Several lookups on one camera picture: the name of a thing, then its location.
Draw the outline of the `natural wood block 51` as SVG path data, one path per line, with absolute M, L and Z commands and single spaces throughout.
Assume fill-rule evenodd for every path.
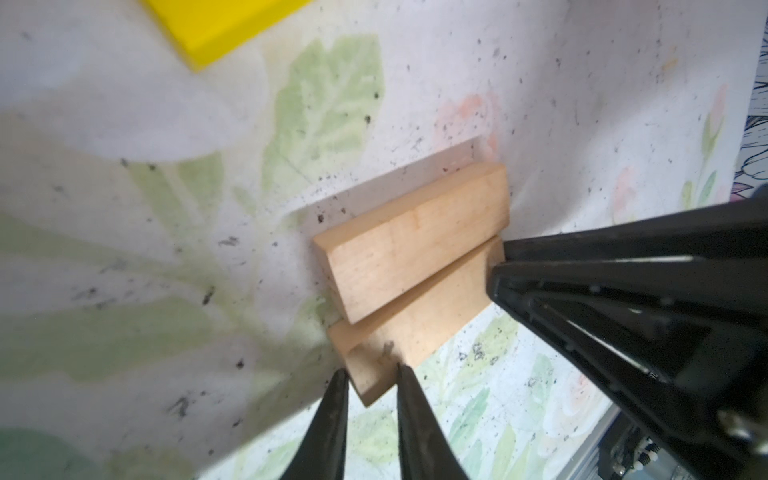
M 313 247 L 343 318 L 355 324 L 508 224 L 505 166 L 474 162 L 316 235 Z

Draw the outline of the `natural wood block 31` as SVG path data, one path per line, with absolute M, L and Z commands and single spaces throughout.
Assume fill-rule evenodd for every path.
M 486 283 L 503 259 L 495 236 L 367 318 L 328 328 L 364 406 L 396 384 L 399 364 L 419 366 L 490 305 Z

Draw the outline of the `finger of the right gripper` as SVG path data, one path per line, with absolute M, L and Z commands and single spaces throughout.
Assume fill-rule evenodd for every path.
M 508 261 L 767 256 L 767 194 L 613 227 L 506 241 Z
M 764 261 L 511 261 L 487 292 L 696 477 L 766 477 Z

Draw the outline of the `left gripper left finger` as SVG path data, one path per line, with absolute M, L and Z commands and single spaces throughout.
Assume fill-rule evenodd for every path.
M 281 479 L 343 479 L 346 461 L 349 375 L 338 369 L 329 381 L 296 454 Z

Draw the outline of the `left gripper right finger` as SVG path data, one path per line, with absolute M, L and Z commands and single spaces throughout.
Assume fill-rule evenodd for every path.
M 414 370 L 398 364 L 396 383 L 401 478 L 467 480 Z

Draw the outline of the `yellow wood block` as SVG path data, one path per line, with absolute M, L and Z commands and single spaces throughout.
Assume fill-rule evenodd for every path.
M 308 5 L 308 0 L 145 0 L 176 52 L 201 71 Z

